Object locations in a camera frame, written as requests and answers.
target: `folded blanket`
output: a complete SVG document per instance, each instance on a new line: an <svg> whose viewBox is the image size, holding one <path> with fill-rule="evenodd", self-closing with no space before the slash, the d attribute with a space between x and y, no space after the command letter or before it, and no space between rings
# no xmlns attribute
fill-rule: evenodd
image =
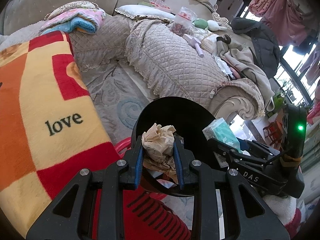
<svg viewBox="0 0 320 240"><path fill-rule="evenodd" d="M70 33L74 29L77 29L78 31L87 33L87 34L94 34L96 32L96 27L93 25L92 22L89 22L79 16L76 16L70 21L57 24L51 28L45 29L43 32L41 32L41 35L54 32L54 31L62 31L62 32Z"/></svg>
<svg viewBox="0 0 320 240"><path fill-rule="evenodd" d="M106 18L106 13L102 9L82 9L82 8L75 8L68 10L55 18L47 21L41 28L40 31L44 31L47 28L50 28L57 24L62 24L72 20L75 17L81 17L89 22L92 22L96 30L102 25L103 20Z"/></svg>
<svg viewBox="0 0 320 240"><path fill-rule="evenodd" d="M70 2L67 4L64 4L62 6L60 6L59 8L55 9L54 11L52 11L51 13L48 13L45 16L45 20L51 20L54 17L57 17L58 15L71 10L71 9L75 9L75 8L83 8L83 9L99 9L98 4L94 3L94 2L89 2L89 1L75 1L75 2Z"/></svg>

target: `plastic bag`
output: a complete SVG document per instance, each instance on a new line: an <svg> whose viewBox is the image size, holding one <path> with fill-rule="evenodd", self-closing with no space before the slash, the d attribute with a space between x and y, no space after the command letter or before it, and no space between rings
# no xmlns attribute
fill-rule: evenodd
<svg viewBox="0 0 320 240"><path fill-rule="evenodd" d="M197 15L186 7L181 7L179 13L174 18L171 26L171 31L179 36L190 34L192 22L197 18Z"/></svg>
<svg viewBox="0 0 320 240"><path fill-rule="evenodd" d="M156 9L167 13L171 13L170 8L162 0L150 0L149 2L153 4Z"/></svg>
<svg viewBox="0 0 320 240"><path fill-rule="evenodd" d="M210 138L216 138L217 140L237 149L239 153L242 153L237 137L231 131L229 125L223 118L212 121L212 123L204 128L202 132L207 140Z"/></svg>
<svg viewBox="0 0 320 240"><path fill-rule="evenodd" d="M150 0L149 3L154 4L155 6L159 6L162 8L170 9L162 0Z"/></svg>

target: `stuffed toy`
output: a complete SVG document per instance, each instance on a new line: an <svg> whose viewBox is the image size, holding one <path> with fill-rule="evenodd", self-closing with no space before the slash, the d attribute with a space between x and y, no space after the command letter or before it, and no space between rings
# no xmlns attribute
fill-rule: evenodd
<svg viewBox="0 0 320 240"><path fill-rule="evenodd" d="M225 31L227 27L221 26L222 23L216 22L213 20L206 21L205 19L197 18L193 23L193 26L200 28L200 29L209 29L209 31Z"/></svg>
<svg viewBox="0 0 320 240"><path fill-rule="evenodd" d="M197 18L192 25L200 29L208 29L208 22L205 19Z"/></svg>
<svg viewBox="0 0 320 240"><path fill-rule="evenodd" d="M216 22L214 20L209 20L208 21L209 30L212 31L212 32L225 31L227 29L227 27L224 27L224 26L221 26L221 25L222 25L222 23Z"/></svg>

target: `quilted sofa cover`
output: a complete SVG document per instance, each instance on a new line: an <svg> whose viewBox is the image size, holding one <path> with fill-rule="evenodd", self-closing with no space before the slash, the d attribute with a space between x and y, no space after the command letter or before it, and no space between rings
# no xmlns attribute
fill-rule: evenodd
<svg viewBox="0 0 320 240"><path fill-rule="evenodd" d="M42 24L3 37L0 50L36 37ZM251 80L228 81L210 54L205 52L201 59L160 20L136 22L122 15L107 16L96 35L75 31L70 39L82 72L111 59L128 60L161 97L189 98L227 121L232 113L250 120L263 112L261 93Z"/></svg>

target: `pillow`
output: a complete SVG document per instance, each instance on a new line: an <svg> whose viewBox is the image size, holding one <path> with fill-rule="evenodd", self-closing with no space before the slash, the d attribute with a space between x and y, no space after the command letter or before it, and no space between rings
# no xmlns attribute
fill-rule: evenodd
<svg viewBox="0 0 320 240"><path fill-rule="evenodd" d="M175 18L175 16L171 13L167 13L156 8L140 4L123 5L119 8L116 8L115 11L129 17L130 19L149 18L172 22Z"/></svg>

